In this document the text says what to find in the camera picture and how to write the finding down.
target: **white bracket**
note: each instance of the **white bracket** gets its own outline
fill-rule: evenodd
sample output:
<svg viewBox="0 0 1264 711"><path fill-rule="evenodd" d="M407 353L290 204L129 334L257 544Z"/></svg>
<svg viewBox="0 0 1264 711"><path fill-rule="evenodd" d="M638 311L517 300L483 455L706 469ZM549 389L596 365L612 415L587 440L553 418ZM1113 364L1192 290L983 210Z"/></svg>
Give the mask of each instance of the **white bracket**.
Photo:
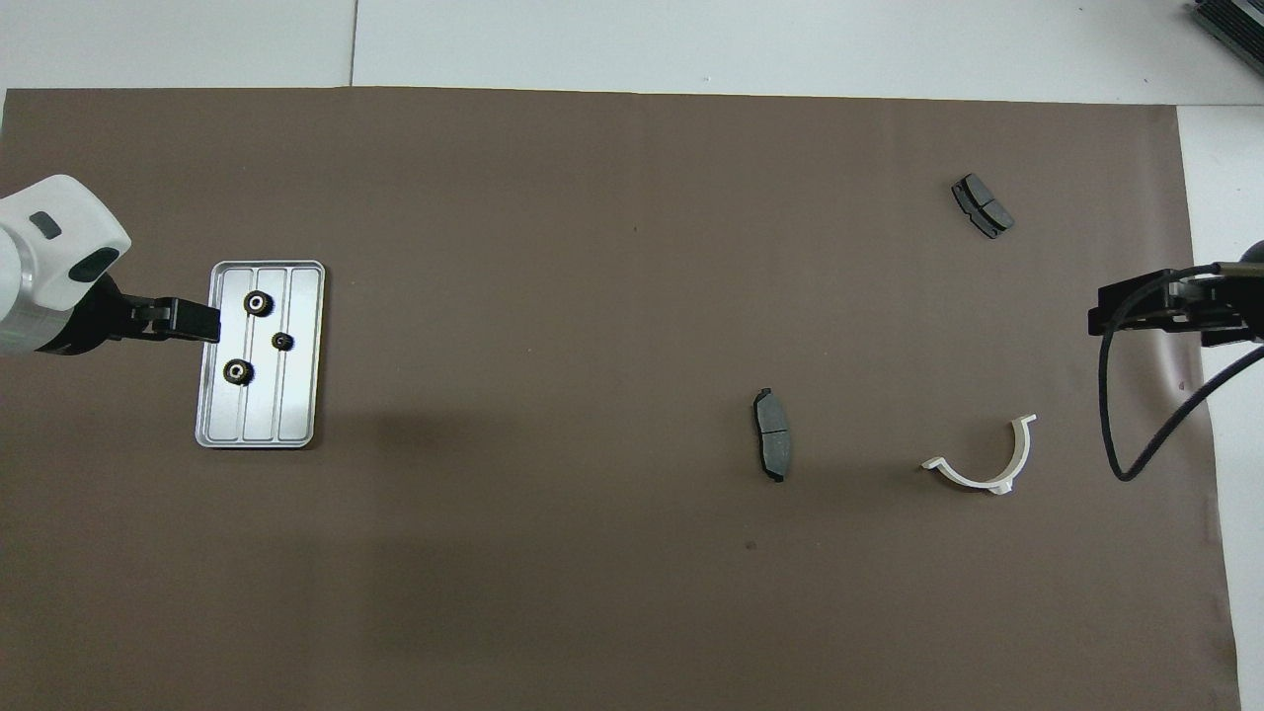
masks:
<svg viewBox="0 0 1264 711"><path fill-rule="evenodd" d="M991 479L985 482L967 479L958 474L957 469L953 469L943 457L928 459L921 463L921 467L924 469L939 469L940 474L961 486L986 488L997 496L1009 493L1014 491L1014 477L1019 476L1019 472L1023 471L1023 466L1026 464L1028 453L1031 452L1031 430L1028 429L1028 423L1033 420L1035 420L1035 415L1023 415L1021 417L1010 420L1010 424L1014 425L1014 455L1010 457L1010 463L1005 467L1005 471Z"/></svg>

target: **brown paper sheet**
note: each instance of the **brown paper sheet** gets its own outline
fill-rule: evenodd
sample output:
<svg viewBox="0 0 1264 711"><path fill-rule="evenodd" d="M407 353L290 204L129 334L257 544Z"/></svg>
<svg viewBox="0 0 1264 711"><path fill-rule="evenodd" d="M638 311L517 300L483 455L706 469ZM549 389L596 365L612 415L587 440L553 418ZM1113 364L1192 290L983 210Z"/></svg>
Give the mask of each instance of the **brown paper sheet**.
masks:
<svg viewBox="0 0 1264 711"><path fill-rule="evenodd" d="M10 91L0 194L57 172L133 294L321 259L320 424L201 449L187 343L0 362L6 708L1237 707L1206 415L1114 481L1085 333L1191 262L1172 108ZM1196 348L1120 338L1125 457ZM1012 495L919 468L1026 412Z"/></svg>

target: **black round knob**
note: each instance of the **black round knob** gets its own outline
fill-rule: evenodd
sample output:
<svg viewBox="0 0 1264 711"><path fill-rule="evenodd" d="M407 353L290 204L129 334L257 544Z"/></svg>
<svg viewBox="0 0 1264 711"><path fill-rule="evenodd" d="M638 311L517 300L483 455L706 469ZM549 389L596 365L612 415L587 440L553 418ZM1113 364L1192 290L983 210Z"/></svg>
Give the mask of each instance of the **black round knob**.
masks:
<svg viewBox="0 0 1264 711"><path fill-rule="evenodd" d="M234 358L228 363L224 363L224 380L233 385L246 385L254 378L254 366L240 359Z"/></svg>
<svg viewBox="0 0 1264 711"><path fill-rule="evenodd" d="M245 312L252 316L267 316L272 312L272 297L262 291L252 291L241 301Z"/></svg>

